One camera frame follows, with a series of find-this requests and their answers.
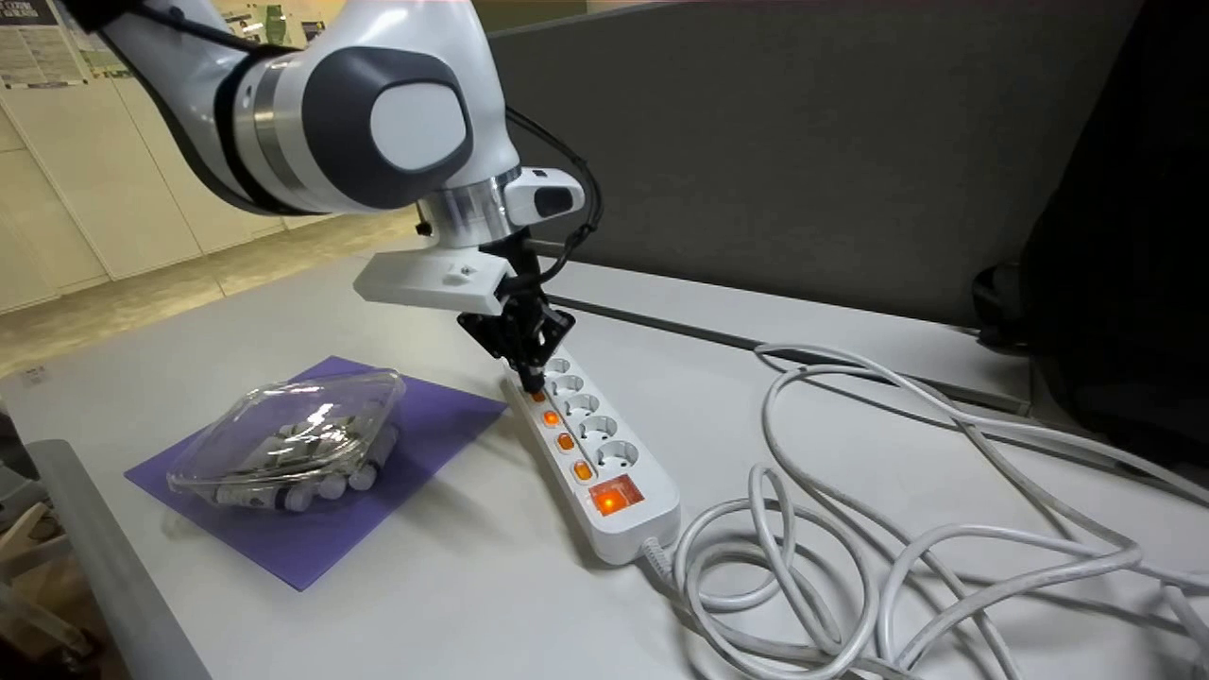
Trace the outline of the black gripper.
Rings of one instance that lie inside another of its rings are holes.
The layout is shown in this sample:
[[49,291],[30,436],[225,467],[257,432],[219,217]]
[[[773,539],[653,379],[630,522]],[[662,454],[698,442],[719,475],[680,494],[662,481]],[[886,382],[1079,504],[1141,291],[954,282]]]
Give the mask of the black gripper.
[[575,330],[575,319],[565,310],[549,310],[529,229],[490,242],[490,252],[509,266],[509,276],[497,282],[504,314],[462,314],[457,324],[490,360],[504,360],[520,387],[534,387],[534,373],[540,373],[559,352],[563,335]]

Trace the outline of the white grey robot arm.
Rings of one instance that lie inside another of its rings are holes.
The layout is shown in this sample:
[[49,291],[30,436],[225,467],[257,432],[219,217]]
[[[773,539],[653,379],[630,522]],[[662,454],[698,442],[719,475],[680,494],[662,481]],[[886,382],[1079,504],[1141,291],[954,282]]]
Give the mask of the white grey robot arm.
[[538,394],[572,319],[529,234],[585,208],[529,166],[471,0],[346,0],[302,48],[254,44],[213,0],[65,0],[150,95],[187,170],[261,217],[410,208],[419,251],[378,252],[356,291],[437,306]]

